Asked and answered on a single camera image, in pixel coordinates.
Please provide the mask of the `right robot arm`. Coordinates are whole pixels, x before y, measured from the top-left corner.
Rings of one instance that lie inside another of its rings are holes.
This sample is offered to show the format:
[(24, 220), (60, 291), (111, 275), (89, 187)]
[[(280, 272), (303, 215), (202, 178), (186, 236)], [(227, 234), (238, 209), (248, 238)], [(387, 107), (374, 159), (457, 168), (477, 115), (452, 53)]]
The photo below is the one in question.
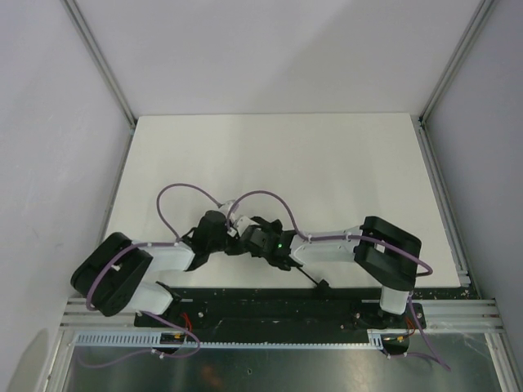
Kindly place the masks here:
[(357, 264), (381, 284), (381, 311), (397, 316), (406, 311), (421, 265), (422, 242), (382, 218), (367, 216), (360, 226), (316, 234), (284, 230), (279, 220), (257, 216), (242, 216), (233, 228), (248, 254), (280, 270), (318, 262)]

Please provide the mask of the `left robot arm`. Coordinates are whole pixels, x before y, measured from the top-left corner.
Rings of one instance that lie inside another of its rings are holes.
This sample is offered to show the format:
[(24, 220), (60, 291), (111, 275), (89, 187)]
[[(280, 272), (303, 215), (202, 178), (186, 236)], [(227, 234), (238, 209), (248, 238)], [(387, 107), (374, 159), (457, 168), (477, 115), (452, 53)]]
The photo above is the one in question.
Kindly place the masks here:
[(163, 314), (174, 295), (147, 276), (190, 272), (223, 252), (232, 237), (223, 211), (207, 211), (198, 225), (176, 243), (137, 243), (114, 232), (74, 271), (70, 284), (90, 310), (112, 317), (125, 308)]

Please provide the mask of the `black folding umbrella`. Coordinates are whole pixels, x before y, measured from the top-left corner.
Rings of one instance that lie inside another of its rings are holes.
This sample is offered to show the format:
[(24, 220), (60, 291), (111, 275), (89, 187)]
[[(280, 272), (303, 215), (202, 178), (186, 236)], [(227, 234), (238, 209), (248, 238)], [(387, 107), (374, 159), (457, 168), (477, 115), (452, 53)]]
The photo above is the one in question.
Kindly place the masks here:
[(244, 248), (251, 256), (265, 259), (279, 270), (298, 270), (313, 282), (318, 296), (329, 292), (330, 286), (324, 279), (315, 280), (303, 269), (302, 264), (291, 257), (292, 242), (296, 237), (300, 238), (295, 229), (284, 230), (280, 220), (269, 222), (260, 216), (254, 216), (252, 221), (253, 224), (241, 236)]

